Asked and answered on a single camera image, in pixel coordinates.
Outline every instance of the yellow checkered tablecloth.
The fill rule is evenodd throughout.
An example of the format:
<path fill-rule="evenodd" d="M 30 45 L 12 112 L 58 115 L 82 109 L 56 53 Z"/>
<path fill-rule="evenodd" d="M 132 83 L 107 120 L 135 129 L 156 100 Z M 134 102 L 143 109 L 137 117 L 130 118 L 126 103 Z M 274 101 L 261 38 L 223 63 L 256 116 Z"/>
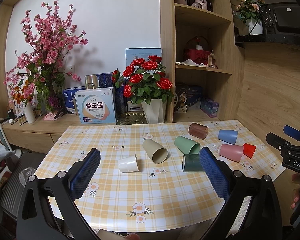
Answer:
<path fill-rule="evenodd" d="M 273 152 L 237 120 L 198 122 L 209 127 L 203 141 L 188 134 L 190 123 L 125 126 L 72 126 L 60 137 L 36 171 L 39 179 L 68 171 L 91 148 L 101 153 L 101 163 L 82 198 L 75 201 L 92 228 L 118 232 L 151 232 L 193 225 L 216 217 L 224 200 L 218 198 L 205 173 L 184 173 L 183 154 L 174 146 L 182 135 L 208 146 L 217 159 L 248 177 L 269 174 L 276 179 L 284 170 Z M 252 159 L 240 163 L 220 157 L 220 129 L 237 130 L 237 145 L 249 143 L 257 149 Z M 167 148 L 168 159 L 154 164 L 142 148 L 152 138 Z M 121 173 L 117 161 L 136 154 L 141 172 Z M 62 218 L 53 198 L 56 217 Z"/>

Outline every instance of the wall outlet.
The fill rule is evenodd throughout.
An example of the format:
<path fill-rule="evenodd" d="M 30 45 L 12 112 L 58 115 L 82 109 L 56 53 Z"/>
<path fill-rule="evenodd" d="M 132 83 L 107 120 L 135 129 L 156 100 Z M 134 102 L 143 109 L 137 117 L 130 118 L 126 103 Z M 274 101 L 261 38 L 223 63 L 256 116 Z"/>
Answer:
<path fill-rule="evenodd" d="M 64 73 L 68 73 L 69 71 L 71 71 L 73 74 L 75 74 L 75 68 L 74 68 L 74 65 L 71 65 L 71 66 L 63 66 L 62 68 L 60 68 L 60 71 L 61 71 L 61 72 L 64 72 Z"/>

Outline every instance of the human hand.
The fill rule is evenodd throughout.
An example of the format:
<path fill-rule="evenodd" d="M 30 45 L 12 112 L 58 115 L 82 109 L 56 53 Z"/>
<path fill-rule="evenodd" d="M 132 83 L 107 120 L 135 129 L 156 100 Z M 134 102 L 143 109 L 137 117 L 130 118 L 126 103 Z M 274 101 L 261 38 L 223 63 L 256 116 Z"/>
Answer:
<path fill-rule="evenodd" d="M 291 180 L 293 183 L 300 184 L 300 174 L 299 173 L 293 174 L 291 176 Z M 292 199 L 293 199 L 293 202 L 291 204 L 291 208 L 293 209 L 296 207 L 296 203 L 300 200 L 300 188 L 293 190 Z"/>

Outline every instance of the white flower pot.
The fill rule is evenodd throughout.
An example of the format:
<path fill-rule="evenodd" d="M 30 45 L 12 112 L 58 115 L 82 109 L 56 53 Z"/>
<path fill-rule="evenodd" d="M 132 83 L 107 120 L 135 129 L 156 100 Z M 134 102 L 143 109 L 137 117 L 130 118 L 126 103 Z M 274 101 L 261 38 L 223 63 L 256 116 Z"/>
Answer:
<path fill-rule="evenodd" d="M 255 19 L 248 19 L 246 21 L 246 23 L 249 26 L 249 32 L 251 32 L 251 30 L 253 29 L 254 25 L 256 24 L 256 20 Z M 257 34 L 263 34 L 261 20 L 258 20 L 258 23 L 256 24 L 256 26 L 254 27 L 254 29 L 250 33 L 250 35 L 257 35 Z"/>
<path fill-rule="evenodd" d="M 25 111 L 28 123 L 33 123 L 35 121 L 35 117 L 34 117 L 32 107 L 31 107 L 31 103 L 26 104 L 24 111 Z"/>
<path fill-rule="evenodd" d="M 163 123 L 166 115 L 167 101 L 162 103 L 161 99 L 151 99 L 148 105 L 146 101 L 143 101 L 142 108 L 146 116 L 148 123 Z"/>

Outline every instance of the perfume bottle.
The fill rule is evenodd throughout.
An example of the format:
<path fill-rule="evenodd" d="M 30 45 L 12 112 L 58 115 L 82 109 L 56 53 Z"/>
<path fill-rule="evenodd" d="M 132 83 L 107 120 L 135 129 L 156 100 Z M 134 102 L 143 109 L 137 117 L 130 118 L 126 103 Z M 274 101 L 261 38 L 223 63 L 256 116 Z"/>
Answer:
<path fill-rule="evenodd" d="M 216 68 L 216 56 L 213 54 L 213 50 L 208 56 L 208 65 L 209 67 Z"/>

